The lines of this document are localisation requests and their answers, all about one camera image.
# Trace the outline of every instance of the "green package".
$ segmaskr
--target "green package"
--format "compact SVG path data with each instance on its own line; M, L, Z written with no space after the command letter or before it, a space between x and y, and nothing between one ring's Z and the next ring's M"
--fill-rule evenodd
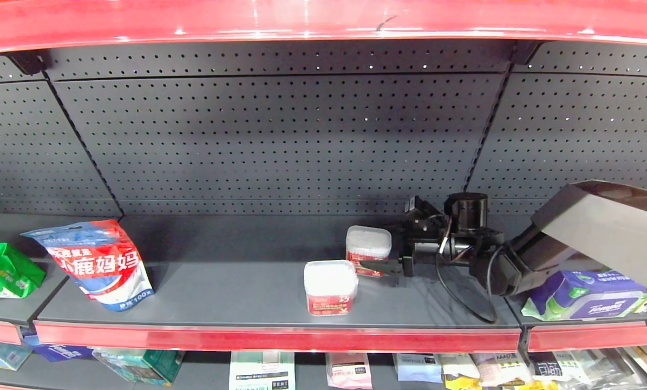
M0 298L24 298L42 285L45 272L11 244L0 243Z

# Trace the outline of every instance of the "plastic container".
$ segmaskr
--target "plastic container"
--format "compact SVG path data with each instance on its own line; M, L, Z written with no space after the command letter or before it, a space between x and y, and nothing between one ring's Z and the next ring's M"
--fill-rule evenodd
M384 229L366 226L351 226L345 246L348 250L348 260L355 265L356 272L360 275L382 277L383 273L364 268L361 261L384 261L390 254L390 232Z
M309 313L314 316L349 313L358 282L355 266L347 260L308 262L304 266L304 290Z

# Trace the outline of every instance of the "green box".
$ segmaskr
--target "green box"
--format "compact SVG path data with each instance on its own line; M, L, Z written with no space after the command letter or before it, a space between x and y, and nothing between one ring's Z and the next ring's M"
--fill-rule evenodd
M95 348L93 356L128 382L171 386L185 351Z
M11 244L0 243L0 298L24 298L42 285L44 272Z

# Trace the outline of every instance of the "red label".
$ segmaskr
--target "red label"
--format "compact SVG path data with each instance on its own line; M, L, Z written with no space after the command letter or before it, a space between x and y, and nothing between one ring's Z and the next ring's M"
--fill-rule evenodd
M339 316L349 313L352 308L352 298L349 295L308 295L306 298L309 301L309 313L314 316Z
M357 272L358 275L382 277L383 272L373 271L371 269L364 268L363 266L361 266L360 262L361 261L384 261L386 259L388 259L388 257L374 257L374 256L360 255L357 253L348 252L348 261L355 265L355 271Z

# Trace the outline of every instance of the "white package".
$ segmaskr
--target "white package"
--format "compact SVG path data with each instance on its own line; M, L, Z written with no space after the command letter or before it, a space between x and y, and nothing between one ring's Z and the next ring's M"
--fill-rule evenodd
M472 357L482 387L498 387L517 380L533 382L531 371L518 353L476 353Z
M234 351L230 390L295 390L294 352Z
M439 355L439 360L441 361L444 375L466 376L469 378L480 377L480 372L477 370L477 366L470 354L442 353Z
M398 380L442 383L439 357L432 353L394 353L393 363Z

